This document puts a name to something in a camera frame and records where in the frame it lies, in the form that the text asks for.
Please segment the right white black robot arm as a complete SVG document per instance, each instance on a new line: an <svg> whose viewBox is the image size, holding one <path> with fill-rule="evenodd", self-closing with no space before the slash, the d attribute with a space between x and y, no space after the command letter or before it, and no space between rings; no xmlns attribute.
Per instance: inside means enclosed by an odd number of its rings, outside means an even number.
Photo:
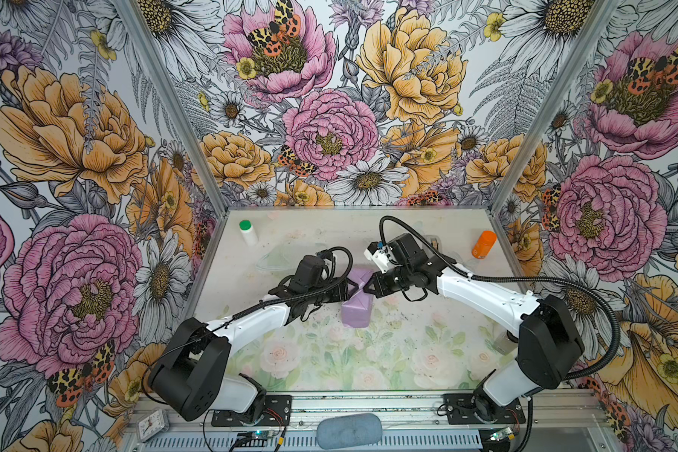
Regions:
<svg viewBox="0 0 678 452"><path fill-rule="evenodd" d="M495 423L519 397L558 388L585 351L564 301L483 282L437 250L426 252L410 234L370 243L365 258L378 269L365 287L375 298L418 288L475 309L516 340L514 360L484 378L461 407L480 423Z"/></svg>

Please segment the pink wrapping paper sheet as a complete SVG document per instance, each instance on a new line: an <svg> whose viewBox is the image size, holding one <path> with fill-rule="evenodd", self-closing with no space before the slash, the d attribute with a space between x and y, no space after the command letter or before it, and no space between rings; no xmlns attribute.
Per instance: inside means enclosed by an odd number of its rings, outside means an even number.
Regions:
<svg viewBox="0 0 678 452"><path fill-rule="evenodd" d="M374 297L365 293L363 288L373 275L371 269L356 267L350 271L348 280L350 289L356 289L348 301L341 307L341 321L344 326L353 329L367 328L370 324Z"/></svg>

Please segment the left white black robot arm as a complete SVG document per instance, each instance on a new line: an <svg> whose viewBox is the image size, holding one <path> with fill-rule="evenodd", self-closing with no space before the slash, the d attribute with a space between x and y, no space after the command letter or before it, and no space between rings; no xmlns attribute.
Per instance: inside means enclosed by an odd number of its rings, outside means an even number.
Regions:
<svg viewBox="0 0 678 452"><path fill-rule="evenodd" d="M144 374L143 392L186 421L225 412L243 425L258 424L270 412L267 391L248 375L228 375L230 358L326 304L348 301L359 290L350 279L352 258L344 247L308 254L256 304L218 320L184 320Z"/></svg>

